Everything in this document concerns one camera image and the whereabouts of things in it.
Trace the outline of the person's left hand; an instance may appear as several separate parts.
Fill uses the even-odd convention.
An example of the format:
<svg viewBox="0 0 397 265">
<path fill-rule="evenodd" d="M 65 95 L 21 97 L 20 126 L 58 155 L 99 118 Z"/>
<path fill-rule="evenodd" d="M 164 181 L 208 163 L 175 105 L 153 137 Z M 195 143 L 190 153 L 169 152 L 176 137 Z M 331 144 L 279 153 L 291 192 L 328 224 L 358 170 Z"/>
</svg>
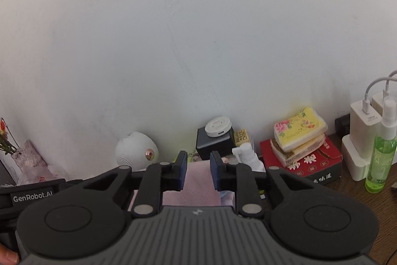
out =
<svg viewBox="0 0 397 265">
<path fill-rule="evenodd" d="M 16 252 L 11 251 L 4 245 L 0 245 L 0 264 L 18 265 L 20 258 Z"/>
</svg>

